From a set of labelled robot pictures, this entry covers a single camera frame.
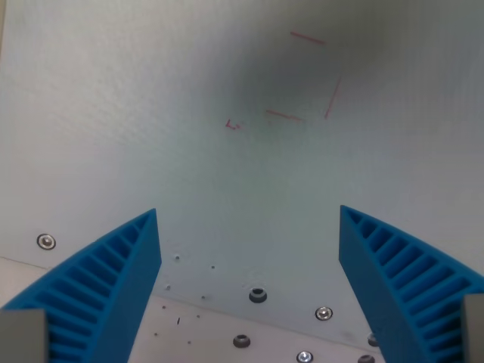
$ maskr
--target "metal plate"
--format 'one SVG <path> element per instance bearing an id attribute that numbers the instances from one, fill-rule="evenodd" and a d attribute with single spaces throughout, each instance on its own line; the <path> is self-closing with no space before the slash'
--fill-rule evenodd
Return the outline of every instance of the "metal plate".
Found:
<path id="1" fill-rule="evenodd" d="M 45 273 L 43 268 L 0 258 L 0 306 Z M 232 337 L 246 334 L 253 343 L 237 349 Z M 310 350 L 314 363 L 356 363 L 368 352 L 234 318 L 208 309 L 152 296 L 136 336 L 129 361 L 195 361 L 196 363 L 296 363 L 296 354 Z M 371 353 L 376 363 L 380 354 Z"/>
<path id="2" fill-rule="evenodd" d="M 10 2 L 0 255 L 53 266 L 156 207 L 155 294 L 368 347 L 337 261 L 340 204 L 484 272 L 482 15 L 467 1 Z"/>

